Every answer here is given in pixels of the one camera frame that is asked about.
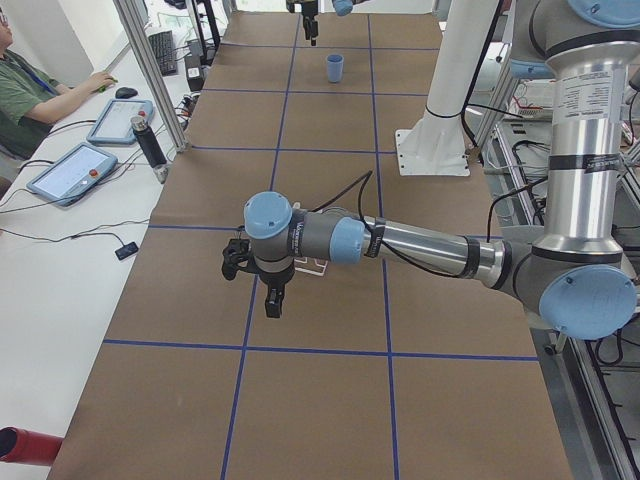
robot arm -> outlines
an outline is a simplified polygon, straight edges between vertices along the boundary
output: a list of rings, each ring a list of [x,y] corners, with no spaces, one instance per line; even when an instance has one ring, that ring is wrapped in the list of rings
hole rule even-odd
[[[250,238],[225,250],[225,277],[238,270],[259,274],[269,287],[268,315],[279,316],[294,257],[355,263],[363,252],[390,258],[400,252],[437,274],[503,291],[568,336],[613,333],[637,305],[611,226],[626,68],[640,53],[638,26],[635,0],[602,2],[597,9],[588,0],[517,4],[520,47],[512,57],[520,63],[512,72],[527,62],[536,68],[542,59],[557,79],[547,216],[544,234],[532,244],[483,243],[341,210],[294,210],[266,192],[245,208]]]
[[[295,13],[296,4],[300,5],[300,14],[302,15],[302,26],[304,27],[304,36],[311,42],[311,46],[316,46],[316,37],[318,36],[318,21],[315,19],[318,15],[318,0],[286,0],[287,10],[289,13]],[[333,0],[333,7],[339,17],[351,13],[354,5],[366,2],[367,0]]]
[[[260,275],[267,285],[268,317],[282,313],[285,284],[293,278],[293,260],[311,257],[335,263],[357,263],[362,256],[410,258],[438,275],[470,278],[497,288],[511,259],[506,242],[485,243],[358,216],[341,208],[323,213],[294,209],[276,192],[254,195],[244,209],[249,239],[232,239],[224,251],[223,273],[232,280],[237,271]]]

keyboard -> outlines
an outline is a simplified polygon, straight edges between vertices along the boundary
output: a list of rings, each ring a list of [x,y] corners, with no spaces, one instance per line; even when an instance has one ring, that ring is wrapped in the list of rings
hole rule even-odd
[[[176,65],[176,47],[173,43],[173,34],[170,31],[160,32],[149,35],[147,38],[162,76],[176,73],[178,67]]]

white desk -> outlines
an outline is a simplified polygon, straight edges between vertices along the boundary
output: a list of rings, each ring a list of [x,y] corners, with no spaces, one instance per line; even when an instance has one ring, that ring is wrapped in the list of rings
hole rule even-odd
[[[153,100],[131,51],[112,74],[119,80],[115,88],[95,95],[59,125],[97,118],[121,86],[138,90],[137,98]],[[189,93],[183,63],[177,75],[164,78],[177,105]],[[151,126],[156,131],[161,128],[160,115],[154,116]],[[52,135],[33,158],[58,159],[84,141],[90,128],[70,127]],[[158,140],[167,152],[171,146],[168,135],[161,133]],[[137,148],[136,143],[106,150],[122,162]],[[4,199],[44,168],[27,166]],[[75,205],[0,214],[0,227],[55,239],[102,224],[145,220],[161,190],[141,156],[121,178],[96,188]],[[0,211],[40,203],[42,199],[18,192]],[[140,245],[146,228],[127,225],[106,231],[116,233],[125,243]],[[114,254],[119,246],[111,236],[45,243],[0,233],[0,428],[17,426],[65,435],[135,258],[119,261]],[[0,462],[3,480],[40,480],[48,471],[47,467]]]

blue joint cap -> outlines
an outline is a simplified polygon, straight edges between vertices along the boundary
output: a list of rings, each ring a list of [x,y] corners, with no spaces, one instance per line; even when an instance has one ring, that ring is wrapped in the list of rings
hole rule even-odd
[[[244,206],[244,229],[257,240],[273,238],[287,228],[292,214],[289,200],[279,193],[258,193]]]
[[[351,13],[353,10],[352,0],[333,0],[333,8],[336,10],[336,14],[339,17],[344,17]]]
[[[524,78],[528,80],[555,78],[551,69],[544,62],[524,62],[511,59],[509,61],[509,68],[514,78]]]
[[[342,218],[333,229],[329,256],[336,263],[358,263],[362,252],[364,225],[353,218]]]
[[[568,0],[571,8],[587,22],[604,28],[640,26],[638,0]]]
[[[588,265],[560,275],[545,289],[540,316],[560,333],[596,340],[626,325],[636,304],[635,286],[620,269]]]

table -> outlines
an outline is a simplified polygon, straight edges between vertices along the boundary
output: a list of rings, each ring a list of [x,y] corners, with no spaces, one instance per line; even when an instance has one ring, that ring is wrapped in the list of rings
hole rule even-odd
[[[152,100],[132,51],[120,60],[112,74],[119,81],[114,88],[92,97],[59,125],[97,118],[121,86],[138,90],[137,98]],[[177,105],[182,95],[189,93],[184,63],[179,62],[176,75],[164,79]],[[162,119],[156,114],[151,127],[158,131],[161,126]],[[51,135],[33,158],[60,158],[84,141],[90,128],[90,125],[79,125]],[[159,133],[158,140],[163,151],[170,150],[166,133]],[[117,155],[121,162],[138,149],[137,143],[104,148]],[[44,168],[37,164],[27,166],[5,200]],[[64,209],[48,205],[0,214],[0,228],[56,239],[98,225],[143,221],[149,218],[161,191],[162,186],[141,156],[121,178],[95,189],[75,205]],[[17,192],[0,210],[42,202],[29,193]],[[135,224],[108,231],[118,234],[125,243],[135,241],[140,245],[146,228],[146,224]],[[0,234],[2,426],[65,435],[134,262],[135,257],[118,261],[114,251],[119,246],[110,236],[54,244]],[[44,467],[0,463],[0,477],[5,480],[37,480],[45,478],[47,473]]]
[[[222,278],[251,195],[312,208],[368,169],[365,212],[484,231],[478,164],[405,178],[394,155],[424,110],[437,22],[319,22],[312,48],[298,15],[233,15],[49,480],[571,478],[514,299],[363,260],[296,274],[273,320],[254,277]]]

